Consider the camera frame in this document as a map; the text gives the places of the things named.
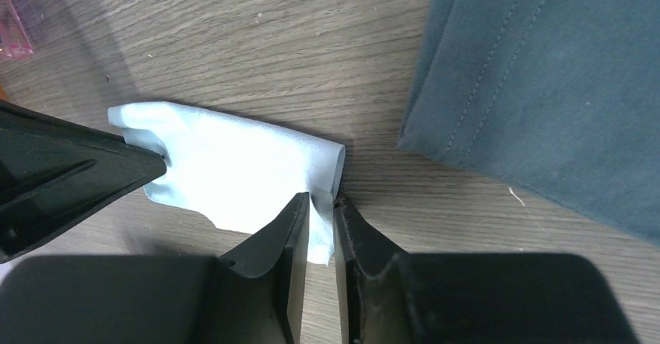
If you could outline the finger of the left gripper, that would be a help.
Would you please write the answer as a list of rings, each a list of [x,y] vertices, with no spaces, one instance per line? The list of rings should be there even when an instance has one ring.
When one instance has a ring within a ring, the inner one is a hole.
[[[34,251],[163,176],[122,137],[1,102],[1,261]]]

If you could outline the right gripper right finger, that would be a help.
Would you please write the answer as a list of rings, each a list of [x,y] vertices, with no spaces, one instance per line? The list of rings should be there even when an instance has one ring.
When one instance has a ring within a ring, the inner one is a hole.
[[[565,253],[409,253],[335,202],[344,343],[635,343],[602,273]]]

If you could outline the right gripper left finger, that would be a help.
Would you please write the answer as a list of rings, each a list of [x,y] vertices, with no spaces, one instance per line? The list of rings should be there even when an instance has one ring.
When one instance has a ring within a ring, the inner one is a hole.
[[[297,343],[310,199],[221,256],[52,255],[1,285],[3,343]]]

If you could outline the light blue cleaning cloth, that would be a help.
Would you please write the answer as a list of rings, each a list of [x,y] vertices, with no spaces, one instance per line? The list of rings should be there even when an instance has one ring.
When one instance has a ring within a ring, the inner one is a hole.
[[[297,193],[311,198],[310,263],[334,253],[333,203],[343,144],[277,125],[170,102],[111,107],[126,143],[162,156],[166,173],[146,184],[153,202],[199,212],[221,230],[253,234]]]

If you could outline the purple sunglasses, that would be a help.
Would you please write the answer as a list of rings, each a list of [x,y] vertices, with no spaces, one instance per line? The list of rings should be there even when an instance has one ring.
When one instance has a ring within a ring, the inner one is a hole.
[[[24,59],[33,47],[12,0],[1,0],[1,59]]]

